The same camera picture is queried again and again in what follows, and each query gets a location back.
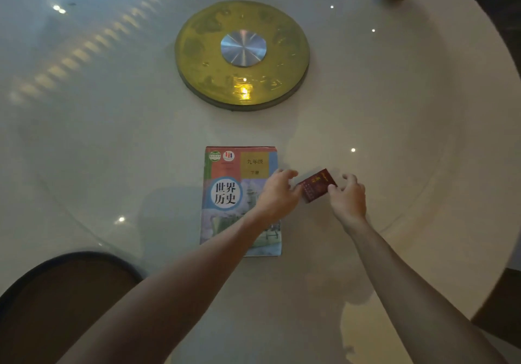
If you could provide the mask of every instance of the finger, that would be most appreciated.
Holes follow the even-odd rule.
[[[352,183],[356,183],[358,182],[358,179],[356,178],[355,175],[353,175],[352,173],[344,173],[342,175],[342,177],[344,179],[346,179],[348,181],[349,184],[352,184]]]
[[[334,184],[329,184],[329,186],[327,186],[327,191],[331,195],[333,195],[336,192],[338,192],[338,190],[339,190],[339,188],[337,186],[335,186]]]
[[[296,170],[292,170],[292,169],[286,169],[282,172],[282,175],[284,176],[285,179],[292,179],[293,177],[296,177],[298,176],[298,172]]]
[[[293,195],[295,195],[296,197],[300,197],[302,195],[302,190],[304,188],[302,187],[302,184],[297,184],[293,190],[292,190],[292,193]]]

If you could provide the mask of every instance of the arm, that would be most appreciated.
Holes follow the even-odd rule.
[[[58,364],[163,364],[199,321],[257,236],[291,212],[301,186],[277,170],[257,205],[219,235],[148,277],[108,310]]]
[[[353,239],[374,290],[415,364],[506,364],[504,358],[443,295],[409,267],[368,224],[365,187],[343,175],[329,186],[331,206]]]

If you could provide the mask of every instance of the left hand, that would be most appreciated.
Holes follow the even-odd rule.
[[[302,186],[291,189],[289,180],[298,176],[296,170],[277,169],[266,180],[255,208],[251,211],[262,218],[267,225],[278,222],[295,209],[302,195]]]

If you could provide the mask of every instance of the hand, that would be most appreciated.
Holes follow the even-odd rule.
[[[289,180],[297,175],[296,170],[277,169],[266,180],[264,190],[252,211],[259,215],[263,222],[268,223],[267,226],[278,222],[298,204],[302,195],[302,186],[297,185],[291,189],[289,184]]]
[[[362,224],[367,224],[365,186],[358,183],[356,176],[351,173],[344,173],[342,177],[347,180],[346,187],[340,188],[329,184],[329,199],[335,217],[344,228],[352,230]]]

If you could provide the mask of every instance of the textbook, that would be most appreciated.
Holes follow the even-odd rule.
[[[253,209],[268,177],[278,168],[275,147],[207,147],[204,154],[201,240],[203,244]],[[282,253],[280,221],[259,235],[246,257]]]

